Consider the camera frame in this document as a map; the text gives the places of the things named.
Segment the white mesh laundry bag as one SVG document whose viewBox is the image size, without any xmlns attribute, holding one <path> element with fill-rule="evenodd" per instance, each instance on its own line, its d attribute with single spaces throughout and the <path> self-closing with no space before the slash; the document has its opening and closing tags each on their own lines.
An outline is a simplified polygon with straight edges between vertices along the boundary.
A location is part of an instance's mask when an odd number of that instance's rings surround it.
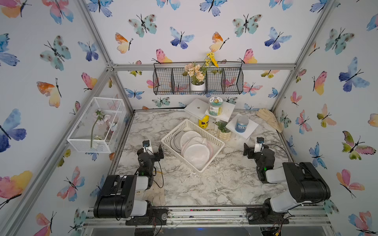
<svg viewBox="0 0 378 236">
<path fill-rule="evenodd" d="M 206 138 L 196 137 L 187 142 L 182 150 L 183 158 L 197 170 L 201 171 L 213 154 Z"/>
</svg>

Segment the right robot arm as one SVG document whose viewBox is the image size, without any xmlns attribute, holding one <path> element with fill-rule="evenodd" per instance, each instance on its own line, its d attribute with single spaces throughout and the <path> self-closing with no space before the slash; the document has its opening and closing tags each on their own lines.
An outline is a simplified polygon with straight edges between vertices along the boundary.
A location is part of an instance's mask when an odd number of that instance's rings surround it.
<svg viewBox="0 0 378 236">
<path fill-rule="evenodd" d="M 286 183 L 288 190 L 268 198 L 261 206 L 246 209 L 250 225 L 288 224 L 289 211 L 301 204 L 317 204 L 328 200 L 331 190 L 310 162 L 284 162 L 275 168 L 275 152 L 268 145 L 244 144 L 243 155 L 257 165 L 258 179 L 264 184 Z"/>
</svg>

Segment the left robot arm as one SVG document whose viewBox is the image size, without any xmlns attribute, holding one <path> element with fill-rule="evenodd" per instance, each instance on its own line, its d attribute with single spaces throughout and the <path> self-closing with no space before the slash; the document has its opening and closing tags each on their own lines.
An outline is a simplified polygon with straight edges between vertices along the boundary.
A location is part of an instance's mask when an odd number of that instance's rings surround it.
<svg viewBox="0 0 378 236">
<path fill-rule="evenodd" d="M 95 218 L 153 217 L 151 202 L 137 200 L 135 195 L 153 186 L 157 175 L 155 163 L 164 158 L 163 149 L 159 146 L 158 152 L 152 152 L 144 147 L 137 156 L 139 167 L 135 174 L 107 176 L 94 205 Z"/>
</svg>

